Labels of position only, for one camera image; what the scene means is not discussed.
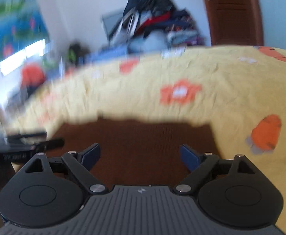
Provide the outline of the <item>orange plastic bag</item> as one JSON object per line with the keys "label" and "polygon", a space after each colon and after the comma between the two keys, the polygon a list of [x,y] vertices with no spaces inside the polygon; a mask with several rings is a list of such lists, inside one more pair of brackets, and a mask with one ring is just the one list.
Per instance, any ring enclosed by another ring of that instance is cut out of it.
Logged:
{"label": "orange plastic bag", "polygon": [[38,87],[46,81],[46,76],[38,63],[29,63],[21,69],[21,87]]}

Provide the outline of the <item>blue quilted blanket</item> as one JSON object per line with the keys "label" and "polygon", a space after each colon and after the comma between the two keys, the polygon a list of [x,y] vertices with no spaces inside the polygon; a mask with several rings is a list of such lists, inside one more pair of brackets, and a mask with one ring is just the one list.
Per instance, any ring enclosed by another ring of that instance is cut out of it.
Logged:
{"label": "blue quilted blanket", "polygon": [[128,55],[127,45],[106,47],[96,52],[88,53],[77,58],[77,65],[112,60]]}

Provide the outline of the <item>pile of clothes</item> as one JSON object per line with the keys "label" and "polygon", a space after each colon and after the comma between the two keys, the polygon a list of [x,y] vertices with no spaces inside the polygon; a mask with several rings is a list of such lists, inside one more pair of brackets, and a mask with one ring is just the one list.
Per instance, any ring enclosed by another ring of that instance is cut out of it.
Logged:
{"label": "pile of clothes", "polygon": [[179,10],[172,0],[128,0],[121,17],[107,34],[113,46],[146,41],[152,35],[164,38],[166,47],[203,46],[205,38],[188,10]]}

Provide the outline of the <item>black bag on floor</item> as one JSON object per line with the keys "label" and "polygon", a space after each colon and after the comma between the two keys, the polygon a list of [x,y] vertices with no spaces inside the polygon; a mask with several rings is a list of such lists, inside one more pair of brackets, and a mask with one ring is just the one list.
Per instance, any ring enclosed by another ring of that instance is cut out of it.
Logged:
{"label": "black bag on floor", "polygon": [[84,57],[90,53],[89,48],[82,46],[79,42],[70,44],[67,51],[67,59],[71,64],[84,63]]}

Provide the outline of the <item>brown knit sweater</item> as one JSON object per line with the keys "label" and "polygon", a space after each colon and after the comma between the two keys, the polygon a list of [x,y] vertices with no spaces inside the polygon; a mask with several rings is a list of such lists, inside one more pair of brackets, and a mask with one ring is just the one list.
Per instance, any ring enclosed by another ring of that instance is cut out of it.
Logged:
{"label": "brown knit sweater", "polygon": [[187,123],[141,123],[135,120],[108,120],[64,124],[54,134],[63,138],[61,149],[48,157],[68,151],[83,151],[94,143],[101,149],[91,174],[111,188],[114,185],[175,186],[189,171],[180,159],[179,148],[189,145],[199,153],[218,154],[209,124],[192,127]]}

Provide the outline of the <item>yellow patterned bed quilt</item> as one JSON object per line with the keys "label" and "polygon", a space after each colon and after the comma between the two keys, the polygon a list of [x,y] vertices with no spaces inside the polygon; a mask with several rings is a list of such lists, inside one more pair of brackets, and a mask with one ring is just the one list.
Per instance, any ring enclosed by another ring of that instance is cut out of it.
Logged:
{"label": "yellow patterned bed quilt", "polygon": [[188,48],[84,66],[44,84],[5,130],[52,135],[99,117],[210,124],[222,156],[250,156],[280,190],[286,232],[286,50]]}

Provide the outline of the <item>grey framed panel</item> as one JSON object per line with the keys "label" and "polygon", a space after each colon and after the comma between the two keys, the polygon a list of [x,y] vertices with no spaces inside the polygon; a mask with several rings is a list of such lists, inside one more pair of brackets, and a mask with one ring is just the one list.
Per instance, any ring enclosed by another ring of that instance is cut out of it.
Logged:
{"label": "grey framed panel", "polygon": [[101,17],[101,25],[108,41],[110,39],[109,35],[111,34],[112,30],[120,23],[122,16],[123,10],[117,10],[104,14]]}

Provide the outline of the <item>brown wooden door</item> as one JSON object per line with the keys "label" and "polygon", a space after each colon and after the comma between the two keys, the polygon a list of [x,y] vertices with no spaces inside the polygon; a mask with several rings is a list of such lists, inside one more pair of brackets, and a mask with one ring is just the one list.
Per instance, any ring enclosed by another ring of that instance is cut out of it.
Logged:
{"label": "brown wooden door", "polygon": [[258,0],[204,0],[210,39],[215,45],[263,46]]}

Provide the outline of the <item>lotus flower wall poster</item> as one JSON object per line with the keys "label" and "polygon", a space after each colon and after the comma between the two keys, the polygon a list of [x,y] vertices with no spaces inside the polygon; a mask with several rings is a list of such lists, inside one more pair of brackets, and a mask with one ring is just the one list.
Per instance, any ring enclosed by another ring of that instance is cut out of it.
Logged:
{"label": "lotus flower wall poster", "polygon": [[43,55],[49,33],[37,0],[0,0],[0,73]]}

